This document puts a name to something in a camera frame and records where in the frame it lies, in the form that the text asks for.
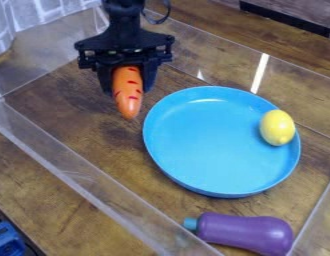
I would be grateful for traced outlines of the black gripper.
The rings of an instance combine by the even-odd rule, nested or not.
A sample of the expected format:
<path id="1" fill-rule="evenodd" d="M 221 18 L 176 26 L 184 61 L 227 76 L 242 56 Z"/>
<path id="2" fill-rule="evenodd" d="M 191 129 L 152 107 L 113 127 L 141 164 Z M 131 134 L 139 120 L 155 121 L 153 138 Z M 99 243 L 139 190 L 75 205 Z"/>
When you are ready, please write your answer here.
<path id="1" fill-rule="evenodd" d="M 109 16 L 107 30 L 88 39 L 75 43 L 79 51 L 79 67 L 96 69 L 104 92 L 112 91 L 112 68 L 121 64 L 143 64 L 143 89 L 148 92 L 156 81 L 157 68 L 163 62 L 172 60 L 175 37 L 155 33 L 141 28 L 140 19 L 161 24 L 171 13 L 169 0 L 164 0 L 167 14 L 159 20 L 145 16 L 145 0 L 101 0 Z"/>

